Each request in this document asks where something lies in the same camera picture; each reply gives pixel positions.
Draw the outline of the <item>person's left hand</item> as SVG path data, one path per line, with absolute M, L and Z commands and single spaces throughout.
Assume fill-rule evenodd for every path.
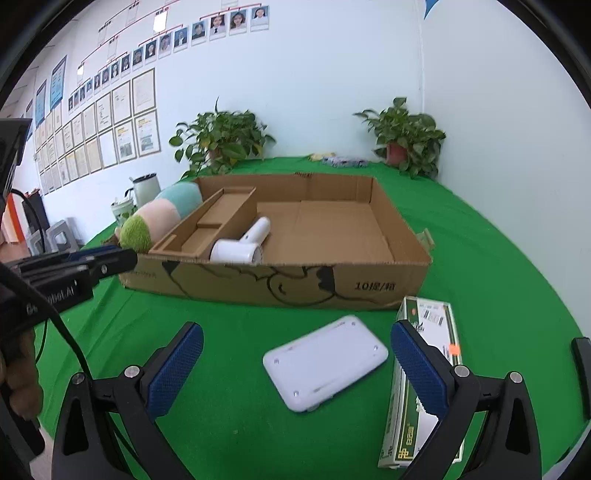
M 18 338 L 19 354 L 14 360 L 1 355 L 1 383 L 11 390 L 11 409 L 24 420 L 33 420 L 43 407 L 43 390 L 35 361 L 35 332 L 29 330 Z

